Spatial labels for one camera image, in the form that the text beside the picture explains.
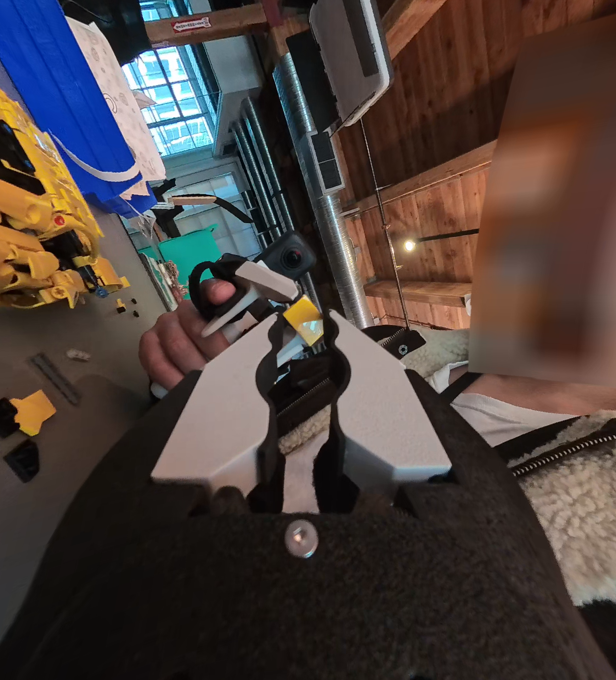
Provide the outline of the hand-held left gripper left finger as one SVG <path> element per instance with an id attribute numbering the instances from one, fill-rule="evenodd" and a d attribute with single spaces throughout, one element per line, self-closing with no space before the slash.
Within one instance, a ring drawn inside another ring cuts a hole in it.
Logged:
<path id="1" fill-rule="evenodd" d="M 286 463 L 275 406 L 283 318 L 272 313 L 200 372 L 151 472 L 156 483 L 236 488 L 254 512 L 283 510 Z"/>

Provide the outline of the wooden document stand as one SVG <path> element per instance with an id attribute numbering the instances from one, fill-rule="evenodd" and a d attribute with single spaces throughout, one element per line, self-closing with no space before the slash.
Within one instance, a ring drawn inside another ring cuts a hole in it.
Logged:
<path id="1" fill-rule="evenodd" d="M 227 213 L 233 215 L 236 219 L 240 220 L 244 224 L 253 224 L 254 220 L 252 217 L 248 216 L 246 213 L 242 212 L 235 205 L 228 202 L 225 199 L 219 198 L 214 194 L 178 194 L 171 197 L 167 197 L 165 201 L 158 203 L 154 210 L 173 210 L 175 208 L 184 207 L 197 207 L 205 205 L 215 205 L 222 208 Z"/>

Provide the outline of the yellow square brick tile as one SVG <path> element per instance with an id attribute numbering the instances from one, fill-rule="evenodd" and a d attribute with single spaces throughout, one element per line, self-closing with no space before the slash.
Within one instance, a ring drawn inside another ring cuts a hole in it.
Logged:
<path id="1" fill-rule="evenodd" d="M 306 346 L 314 346 L 323 337 L 323 317 L 307 295 L 291 304 L 283 317 Z"/>

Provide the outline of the blue plastic bin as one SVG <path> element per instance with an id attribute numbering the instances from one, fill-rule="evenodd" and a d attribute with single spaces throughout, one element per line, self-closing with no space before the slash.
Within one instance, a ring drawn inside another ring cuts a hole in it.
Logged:
<path id="1" fill-rule="evenodd" d="M 0 61 L 89 203 L 126 219 L 157 203 L 58 1 L 0 1 Z"/>

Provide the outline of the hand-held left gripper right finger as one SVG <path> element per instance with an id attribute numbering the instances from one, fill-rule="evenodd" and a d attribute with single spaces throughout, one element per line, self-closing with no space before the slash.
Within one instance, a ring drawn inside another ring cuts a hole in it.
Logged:
<path id="1" fill-rule="evenodd" d="M 335 393 L 313 464 L 319 511 L 350 513 L 363 496 L 392 505 L 404 485 L 448 473 L 451 461 L 402 363 L 422 336 L 399 328 L 376 340 L 336 311 L 324 329 Z"/>

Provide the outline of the small yellow brick piece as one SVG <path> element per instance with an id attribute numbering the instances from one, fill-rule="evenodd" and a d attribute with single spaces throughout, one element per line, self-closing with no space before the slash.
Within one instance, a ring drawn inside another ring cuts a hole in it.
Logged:
<path id="1" fill-rule="evenodd" d="M 43 423 L 57 412 L 43 390 L 38 390 L 25 398 L 10 398 L 8 401 L 15 409 L 14 421 L 29 437 L 37 436 Z"/>

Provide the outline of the silver ventilation duct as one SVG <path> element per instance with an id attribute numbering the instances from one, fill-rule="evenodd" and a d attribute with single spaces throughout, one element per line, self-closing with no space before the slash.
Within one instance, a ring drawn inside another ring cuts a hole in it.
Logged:
<path id="1" fill-rule="evenodd" d="M 341 216 L 340 199 L 336 194 L 324 194 L 314 188 L 309 176 L 309 165 L 302 141 L 307 134 L 317 129 L 313 123 L 294 60 L 289 52 L 279 57 L 273 71 L 273 78 L 306 185 L 317 230 L 344 309 L 344 316 L 359 329 L 373 327 L 374 321 L 356 265 L 354 247 L 349 239 L 345 220 Z"/>

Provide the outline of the white printed paper bag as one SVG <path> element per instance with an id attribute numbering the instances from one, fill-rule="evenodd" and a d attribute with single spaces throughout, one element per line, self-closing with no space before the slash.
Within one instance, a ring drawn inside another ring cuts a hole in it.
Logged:
<path id="1" fill-rule="evenodd" d="M 117 57 L 100 29 L 94 23 L 84 24 L 74 18 L 66 20 L 142 176 L 120 197 L 147 198 L 148 183 L 164 180 L 166 169 L 142 115 L 140 101 L 128 86 Z"/>

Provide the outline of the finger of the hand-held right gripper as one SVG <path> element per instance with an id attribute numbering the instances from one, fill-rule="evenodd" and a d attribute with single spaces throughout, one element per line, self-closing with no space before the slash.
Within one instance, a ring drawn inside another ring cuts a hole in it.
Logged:
<path id="1" fill-rule="evenodd" d="M 296 299 L 300 290 L 292 279 L 258 262 L 244 262 L 236 269 L 236 278 L 252 285 L 267 299 Z"/>
<path id="2" fill-rule="evenodd" d="M 311 349 L 311 346 L 297 332 L 291 334 L 291 337 L 287 335 L 285 339 L 286 344 L 277 352 L 277 368 L 281 368 L 296 356 L 302 357 L 306 350 Z"/>

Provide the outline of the white mounted equipment box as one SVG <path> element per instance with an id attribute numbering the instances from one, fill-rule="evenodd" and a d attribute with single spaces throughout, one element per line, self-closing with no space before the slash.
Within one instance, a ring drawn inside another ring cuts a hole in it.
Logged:
<path id="1" fill-rule="evenodd" d="M 394 71 L 375 1 L 314 1 L 309 28 L 286 45 L 317 132 L 357 123 Z"/>

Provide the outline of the small black brick piece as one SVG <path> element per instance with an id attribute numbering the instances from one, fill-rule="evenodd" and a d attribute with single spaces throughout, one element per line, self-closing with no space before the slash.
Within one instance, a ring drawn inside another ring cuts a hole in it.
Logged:
<path id="1" fill-rule="evenodd" d="M 3 460 L 22 483 L 31 482 L 40 472 L 39 448 L 31 438 L 14 447 Z"/>

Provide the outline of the small wooden model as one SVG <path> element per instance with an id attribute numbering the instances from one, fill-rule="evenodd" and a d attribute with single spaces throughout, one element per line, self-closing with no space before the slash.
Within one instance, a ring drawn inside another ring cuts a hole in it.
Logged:
<path id="1" fill-rule="evenodd" d="M 164 283 L 167 286 L 167 289 L 170 291 L 171 297 L 174 298 L 175 304 L 178 306 L 187 298 L 188 285 L 183 285 L 180 282 L 179 270 L 173 261 L 159 261 L 158 267 Z"/>

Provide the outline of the yellow toy brick car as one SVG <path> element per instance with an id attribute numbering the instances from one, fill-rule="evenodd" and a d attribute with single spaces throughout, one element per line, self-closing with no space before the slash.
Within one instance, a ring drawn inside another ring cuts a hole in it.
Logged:
<path id="1" fill-rule="evenodd" d="M 0 89 L 0 307 L 30 310 L 130 286 L 51 137 Z"/>

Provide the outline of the small black toothed piece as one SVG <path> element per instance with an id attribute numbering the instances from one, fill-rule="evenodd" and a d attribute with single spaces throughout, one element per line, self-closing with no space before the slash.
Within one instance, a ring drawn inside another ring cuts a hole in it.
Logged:
<path id="1" fill-rule="evenodd" d="M 75 407 L 81 404 L 81 393 L 45 353 L 31 356 L 28 363 L 38 370 L 69 404 Z"/>

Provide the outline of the person's right hand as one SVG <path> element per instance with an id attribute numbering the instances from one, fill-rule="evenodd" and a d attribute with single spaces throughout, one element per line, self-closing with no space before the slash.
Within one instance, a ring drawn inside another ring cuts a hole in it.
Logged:
<path id="1" fill-rule="evenodd" d="M 224 352 L 230 342 L 221 332 L 203 336 L 208 321 L 193 302 L 185 300 L 163 313 L 139 342 L 138 356 L 151 386 L 165 391 Z"/>

